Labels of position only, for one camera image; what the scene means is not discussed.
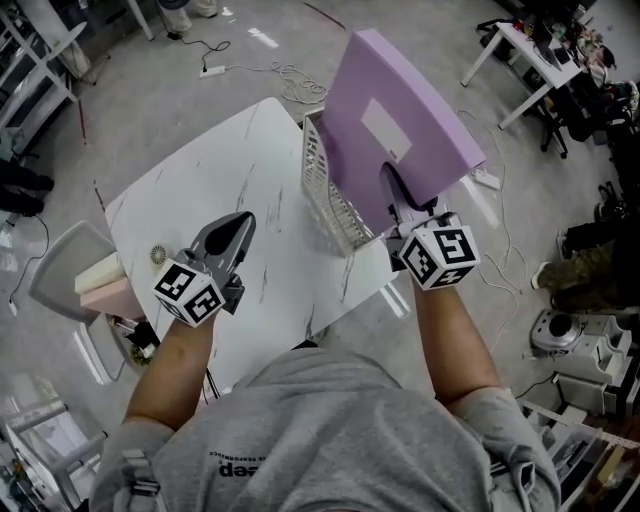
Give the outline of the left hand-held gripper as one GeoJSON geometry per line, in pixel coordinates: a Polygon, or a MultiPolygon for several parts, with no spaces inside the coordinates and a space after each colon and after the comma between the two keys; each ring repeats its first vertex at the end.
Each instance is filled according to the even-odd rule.
{"type": "Polygon", "coordinates": [[[206,225],[193,243],[161,267],[152,294],[176,319],[197,327],[223,309],[232,314],[245,287],[237,268],[256,228],[249,211],[229,214],[206,225]]]}

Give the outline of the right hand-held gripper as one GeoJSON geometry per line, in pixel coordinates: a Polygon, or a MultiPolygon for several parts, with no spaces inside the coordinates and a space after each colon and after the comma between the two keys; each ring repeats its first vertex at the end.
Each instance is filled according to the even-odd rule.
{"type": "Polygon", "coordinates": [[[394,220],[384,236],[394,271],[406,270],[420,289],[435,290],[458,284],[479,265],[471,228],[457,213],[437,201],[418,208],[389,163],[382,165],[380,181],[394,220]]]}

